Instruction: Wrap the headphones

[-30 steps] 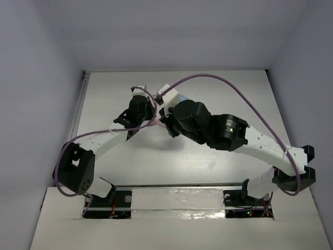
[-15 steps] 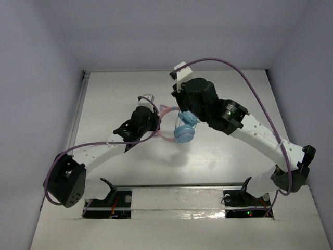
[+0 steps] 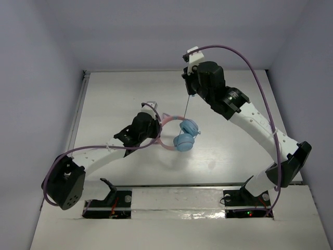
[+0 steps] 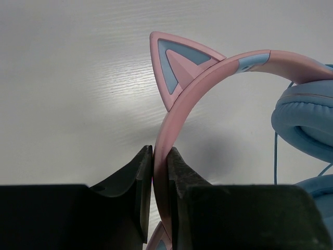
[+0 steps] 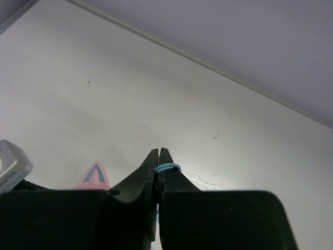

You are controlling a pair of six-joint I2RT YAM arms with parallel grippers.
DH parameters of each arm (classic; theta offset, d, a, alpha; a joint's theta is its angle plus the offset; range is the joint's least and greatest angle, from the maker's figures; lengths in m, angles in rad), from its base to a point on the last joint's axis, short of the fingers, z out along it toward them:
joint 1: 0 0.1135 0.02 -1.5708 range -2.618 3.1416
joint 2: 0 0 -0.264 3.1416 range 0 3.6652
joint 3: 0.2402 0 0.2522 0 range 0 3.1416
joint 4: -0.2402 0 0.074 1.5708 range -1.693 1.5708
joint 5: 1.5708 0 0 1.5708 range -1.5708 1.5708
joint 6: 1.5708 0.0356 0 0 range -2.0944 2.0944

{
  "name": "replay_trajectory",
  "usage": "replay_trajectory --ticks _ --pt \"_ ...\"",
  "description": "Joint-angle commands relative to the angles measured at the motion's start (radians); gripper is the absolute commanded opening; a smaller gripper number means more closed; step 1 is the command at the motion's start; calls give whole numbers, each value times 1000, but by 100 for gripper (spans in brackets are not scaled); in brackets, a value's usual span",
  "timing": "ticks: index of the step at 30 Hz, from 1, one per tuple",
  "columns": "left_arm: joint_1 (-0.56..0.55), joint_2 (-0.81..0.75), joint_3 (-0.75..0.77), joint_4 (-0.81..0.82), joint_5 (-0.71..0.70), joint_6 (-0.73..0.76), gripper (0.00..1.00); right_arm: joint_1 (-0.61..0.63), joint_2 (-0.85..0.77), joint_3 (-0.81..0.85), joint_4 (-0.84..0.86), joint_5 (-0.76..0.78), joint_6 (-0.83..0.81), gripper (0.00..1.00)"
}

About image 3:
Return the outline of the pink blue cat-ear headphones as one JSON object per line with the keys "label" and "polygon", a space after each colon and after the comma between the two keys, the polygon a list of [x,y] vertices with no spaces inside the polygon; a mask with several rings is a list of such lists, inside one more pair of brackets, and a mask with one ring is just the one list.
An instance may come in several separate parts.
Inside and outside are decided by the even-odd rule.
{"label": "pink blue cat-ear headphones", "polygon": [[176,120],[181,121],[180,133],[173,139],[173,145],[169,146],[164,144],[160,138],[158,138],[154,144],[159,144],[169,151],[190,151],[194,146],[196,137],[201,134],[199,126],[191,119],[187,119],[183,116],[171,116],[166,113],[162,114],[161,125],[164,127],[167,123]]}

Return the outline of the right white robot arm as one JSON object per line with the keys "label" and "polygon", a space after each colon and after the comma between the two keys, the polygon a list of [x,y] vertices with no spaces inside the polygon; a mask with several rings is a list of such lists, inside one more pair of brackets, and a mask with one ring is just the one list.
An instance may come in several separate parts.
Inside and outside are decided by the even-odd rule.
{"label": "right white robot arm", "polygon": [[240,198],[247,205],[276,186],[287,187],[304,166],[312,147],[273,130],[270,122],[255,108],[242,91],[225,83],[224,71],[212,61],[201,62],[193,72],[183,69],[187,92],[199,95],[210,108],[247,132],[273,159],[273,163],[241,187]]}

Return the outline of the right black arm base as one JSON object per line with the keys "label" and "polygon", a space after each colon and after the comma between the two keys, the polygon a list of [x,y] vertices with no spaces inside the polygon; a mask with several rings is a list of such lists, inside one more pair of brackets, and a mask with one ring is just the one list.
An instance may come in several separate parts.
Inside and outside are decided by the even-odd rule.
{"label": "right black arm base", "polygon": [[220,204],[228,207],[226,218],[274,218],[272,211],[267,214],[271,206],[268,191],[262,192],[259,196],[253,196],[245,189],[245,185],[252,178],[253,176],[239,189],[223,191]]}

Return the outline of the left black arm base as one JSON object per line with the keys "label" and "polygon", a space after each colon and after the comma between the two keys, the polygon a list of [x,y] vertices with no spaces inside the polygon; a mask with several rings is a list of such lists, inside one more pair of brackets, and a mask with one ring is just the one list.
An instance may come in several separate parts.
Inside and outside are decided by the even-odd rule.
{"label": "left black arm base", "polygon": [[109,188],[103,200],[85,201],[82,217],[85,219],[131,219],[132,189],[118,189],[105,178],[100,180]]}

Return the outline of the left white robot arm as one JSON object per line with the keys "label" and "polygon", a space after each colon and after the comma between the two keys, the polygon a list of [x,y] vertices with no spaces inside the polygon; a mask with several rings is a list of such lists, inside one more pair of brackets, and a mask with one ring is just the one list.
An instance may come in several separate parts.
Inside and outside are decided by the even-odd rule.
{"label": "left white robot arm", "polygon": [[84,146],[82,154],[59,155],[42,182],[45,200],[62,210],[68,210],[80,200],[111,205],[116,199],[116,187],[105,177],[89,181],[87,177],[109,163],[143,149],[142,143],[155,141],[161,132],[160,117],[139,112],[132,123],[115,134],[103,146]]}

